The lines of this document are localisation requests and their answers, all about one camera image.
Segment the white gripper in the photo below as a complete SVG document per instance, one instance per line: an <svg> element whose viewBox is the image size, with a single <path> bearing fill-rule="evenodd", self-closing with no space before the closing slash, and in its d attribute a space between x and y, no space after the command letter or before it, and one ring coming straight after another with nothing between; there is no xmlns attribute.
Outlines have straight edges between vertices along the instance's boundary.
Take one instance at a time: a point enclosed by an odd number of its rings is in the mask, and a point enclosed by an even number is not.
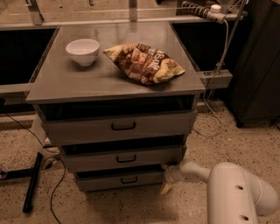
<svg viewBox="0 0 280 224"><path fill-rule="evenodd" d="M178 165L161 164L161 167L164 170L164 180L166 182L162 183L160 194L165 195L172 189L172 184L183 181L185 175L180 171Z"/></svg>

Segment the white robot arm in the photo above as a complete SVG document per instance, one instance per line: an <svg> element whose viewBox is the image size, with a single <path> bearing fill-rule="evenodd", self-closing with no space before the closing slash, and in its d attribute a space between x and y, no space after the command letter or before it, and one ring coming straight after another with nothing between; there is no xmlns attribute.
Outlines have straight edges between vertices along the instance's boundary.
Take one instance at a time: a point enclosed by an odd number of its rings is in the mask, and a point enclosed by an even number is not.
<svg viewBox="0 0 280 224"><path fill-rule="evenodd" d="M161 193L183 181L207 184L207 224L258 224L260 216L278 209L274 187L238 164L221 162L208 169L185 159L165 165Z"/></svg>

